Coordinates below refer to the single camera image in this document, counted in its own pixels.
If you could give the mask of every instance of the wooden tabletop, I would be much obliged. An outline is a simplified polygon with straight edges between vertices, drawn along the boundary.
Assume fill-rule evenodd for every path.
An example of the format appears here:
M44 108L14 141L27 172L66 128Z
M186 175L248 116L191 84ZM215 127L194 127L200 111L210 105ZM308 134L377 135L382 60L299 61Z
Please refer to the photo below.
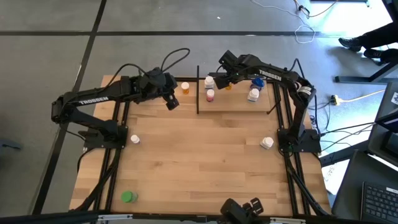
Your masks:
M105 76L102 85L110 80ZM267 86L269 104L274 105L272 85ZM258 197L264 207L262 215L291 216L287 174L278 153L277 113L201 112L196 114L196 83L176 97L180 106L168 111L162 99L136 105L131 103L127 125L129 136L136 134L141 143L130 140L121 154L111 210L126 213L170 213L219 215L228 198L238 203ZM114 102L98 103L94 116L111 119ZM119 110L119 120L123 104ZM309 117L305 120L310 128ZM274 145L263 149L259 143L272 137ZM305 182L317 202L330 212L328 197L317 158L301 153ZM70 208L76 208L98 181L104 149L87 154L73 191ZM101 208L105 205L107 186ZM303 213L300 191L296 196ZM124 191L138 193L135 203L123 203Z

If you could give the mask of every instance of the gray floor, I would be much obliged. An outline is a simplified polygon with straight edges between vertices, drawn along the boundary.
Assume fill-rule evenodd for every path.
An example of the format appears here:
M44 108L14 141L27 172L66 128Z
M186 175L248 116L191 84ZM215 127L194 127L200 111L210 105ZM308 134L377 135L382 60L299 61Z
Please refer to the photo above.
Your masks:
M309 0L300 2L314 13L328 5L310 4ZM266 3L295 11L291 0ZM100 0L2 0L0 30L91 30L99 5ZM357 35L389 21L380 1L371 1L371 7L360 3L338 3L325 15L310 19L309 23L316 31ZM99 29L294 31L299 25L297 18L275 9L262 9L249 0L113 0L106 5ZM0 138L24 145L21 151L0 150L2 217L24 215L29 211L57 130L50 120L50 104L71 90L87 41L87 37L0 37ZM280 67L290 67L294 58L299 58L306 77L318 89L319 102L327 101L330 95L348 100L384 88L333 82L336 75L365 77L380 69L361 54L340 47L336 38L316 38L311 44L298 44L294 37L158 36L97 37L81 89L99 86L103 75L113 74L127 62L152 69L160 65L167 53L180 47L189 47L192 51L188 58L170 69L175 76L194 76L197 65L201 76L205 76L217 68L217 61L225 50L231 50L236 55L257 55ZM122 74L136 75L136 71L127 68ZM332 106L329 129L372 121L381 97L382 94L378 94ZM92 113L93 107L84 110ZM324 110L319 112L319 121L323 129L326 125ZM79 129L70 127L71 131ZM346 142L360 142L367 134L349 138ZM325 140L343 136L334 134L325 136ZM328 152L343 147L334 146ZM81 148L81 140L66 137L45 203L45 213L67 211Z

